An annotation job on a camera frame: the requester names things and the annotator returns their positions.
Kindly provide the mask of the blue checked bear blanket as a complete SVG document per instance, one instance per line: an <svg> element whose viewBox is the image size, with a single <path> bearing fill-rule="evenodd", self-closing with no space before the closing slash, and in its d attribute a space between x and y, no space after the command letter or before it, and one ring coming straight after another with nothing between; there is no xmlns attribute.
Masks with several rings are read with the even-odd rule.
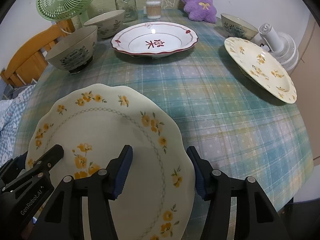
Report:
<svg viewBox="0 0 320 240"><path fill-rule="evenodd" d="M18 126L34 87L22 88L14 99L1 100L1 166L14 156Z"/></svg>

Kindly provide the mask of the large grey bowl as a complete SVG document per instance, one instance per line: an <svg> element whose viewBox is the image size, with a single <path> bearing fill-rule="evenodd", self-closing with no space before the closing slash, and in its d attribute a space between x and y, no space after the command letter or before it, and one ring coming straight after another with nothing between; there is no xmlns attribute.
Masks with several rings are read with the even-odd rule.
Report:
<svg viewBox="0 0 320 240"><path fill-rule="evenodd" d="M97 35L97 26L82 27L53 46L45 60L57 69L78 73L93 60Z"/></svg>
<svg viewBox="0 0 320 240"><path fill-rule="evenodd" d="M125 10L109 11L87 20L84 27L95 25L98 28L98 38L105 39L115 35L123 26Z"/></svg>

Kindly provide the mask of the purple plush bunny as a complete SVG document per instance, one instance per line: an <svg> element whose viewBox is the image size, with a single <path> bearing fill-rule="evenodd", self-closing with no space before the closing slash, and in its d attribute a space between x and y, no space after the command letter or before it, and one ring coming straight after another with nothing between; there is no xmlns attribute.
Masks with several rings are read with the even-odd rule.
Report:
<svg viewBox="0 0 320 240"><path fill-rule="evenodd" d="M217 10L213 5L213 0L181 0L184 4L183 10L188 14L191 21L196 22L217 22Z"/></svg>

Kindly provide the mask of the plaid green tablecloth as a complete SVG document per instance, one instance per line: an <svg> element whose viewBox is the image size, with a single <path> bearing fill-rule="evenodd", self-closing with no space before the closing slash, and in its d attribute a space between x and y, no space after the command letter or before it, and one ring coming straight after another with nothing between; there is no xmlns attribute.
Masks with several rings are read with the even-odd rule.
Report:
<svg viewBox="0 0 320 240"><path fill-rule="evenodd" d="M14 155L23 154L53 103L94 83L125 85L147 96L178 125L185 146L230 177L253 176L277 210L310 178L312 150L297 105L245 77L224 47L220 24L188 20L177 9L163 21L193 29L193 48L160 59L116 52L99 41L93 62L78 74L48 66L18 126Z"/></svg>

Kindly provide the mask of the white red-pattern deep plate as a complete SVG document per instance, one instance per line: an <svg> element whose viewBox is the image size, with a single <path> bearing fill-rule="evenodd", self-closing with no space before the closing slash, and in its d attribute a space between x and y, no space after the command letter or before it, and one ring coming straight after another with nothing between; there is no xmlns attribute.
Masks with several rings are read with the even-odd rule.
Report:
<svg viewBox="0 0 320 240"><path fill-rule="evenodd" d="M160 58L192 48L199 40L189 27L171 22L148 22L127 27L111 40L112 48L130 56Z"/></svg>

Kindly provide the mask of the small blue-pattern bowl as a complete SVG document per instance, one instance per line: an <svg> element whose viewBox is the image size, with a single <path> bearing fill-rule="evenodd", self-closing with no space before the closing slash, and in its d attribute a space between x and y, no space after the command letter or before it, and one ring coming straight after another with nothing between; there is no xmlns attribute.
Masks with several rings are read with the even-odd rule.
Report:
<svg viewBox="0 0 320 240"><path fill-rule="evenodd" d="M248 22L229 14L221 14L223 29L229 37L251 40L258 34L258 29Z"/></svg>

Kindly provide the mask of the glass jar red lid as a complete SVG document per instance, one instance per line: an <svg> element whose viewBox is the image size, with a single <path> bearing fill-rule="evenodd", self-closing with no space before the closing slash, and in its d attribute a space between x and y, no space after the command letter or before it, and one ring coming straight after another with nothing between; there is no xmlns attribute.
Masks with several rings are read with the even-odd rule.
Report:
<svg viewBox="0 0 320 240"><path fill-rule="evenodd" d="M116 9L124 10L124 22L132 22L138 19L136 0L115 0Z"/></svg>

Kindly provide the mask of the large yellow floral plate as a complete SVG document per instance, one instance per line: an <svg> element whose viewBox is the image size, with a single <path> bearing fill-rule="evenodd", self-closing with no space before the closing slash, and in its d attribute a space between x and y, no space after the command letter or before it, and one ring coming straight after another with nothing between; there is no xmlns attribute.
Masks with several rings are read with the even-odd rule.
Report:
<svg viewBox="0 0 320 240"><path fill-rule="evenodd" d="M174 120L126 86L94 84L57 100L38 122L26 168L61 145L52 184L105 168L125 145L133 161L118 199L110 203L120 239L181 239L194 202L195 174Z"/></svg>

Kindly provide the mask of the small yellow floral plate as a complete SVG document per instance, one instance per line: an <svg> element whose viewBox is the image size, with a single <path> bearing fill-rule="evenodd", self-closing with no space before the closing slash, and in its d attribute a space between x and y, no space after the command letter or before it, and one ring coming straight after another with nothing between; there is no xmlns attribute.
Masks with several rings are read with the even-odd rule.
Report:
<svg viewBox="0 0 320 240"><path fill-rule="evenodd" d="M296 88L287 71L263 48L251 41L229 37L225 49L252 80L285 103L297 101Z"/></svg>

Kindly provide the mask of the white small fan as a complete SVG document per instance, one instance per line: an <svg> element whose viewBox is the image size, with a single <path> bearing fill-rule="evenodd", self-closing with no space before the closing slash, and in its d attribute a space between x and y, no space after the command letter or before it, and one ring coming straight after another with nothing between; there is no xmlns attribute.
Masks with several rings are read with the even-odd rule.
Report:
<svg viewBox="0 0 320 240"><path fill-rule="evenodd" d="M260 46L266 49L287 72L295 68L299 52L294 39L287 33L275 31L269 23L262 24L258 30L262 38Z"/></svg>

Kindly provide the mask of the cotton swab container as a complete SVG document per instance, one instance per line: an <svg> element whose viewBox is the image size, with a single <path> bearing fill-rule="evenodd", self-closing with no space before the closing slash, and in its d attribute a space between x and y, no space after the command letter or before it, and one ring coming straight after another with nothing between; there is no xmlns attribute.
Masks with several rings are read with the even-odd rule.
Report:
<svg viewBox="0 0 320 240"><path fill-rule="evenodd" d="M162 2L160 0L146 1L146 16L150 20L160 19L162 16Z"/></svg>

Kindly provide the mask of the wooden bed headboard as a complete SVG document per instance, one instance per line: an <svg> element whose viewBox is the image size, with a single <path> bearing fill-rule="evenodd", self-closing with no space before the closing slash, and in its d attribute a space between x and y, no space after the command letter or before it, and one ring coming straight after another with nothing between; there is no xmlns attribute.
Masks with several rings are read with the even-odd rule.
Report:
<svg viewBox="0 0 320 240"><path fill-rule="evenodd" d="M71 20L57 22L29 39L11 58L7 68L1 71L5 83L21 87L37 81L48 66L42 51L49 52L59 39L75 31Z"/></svg>

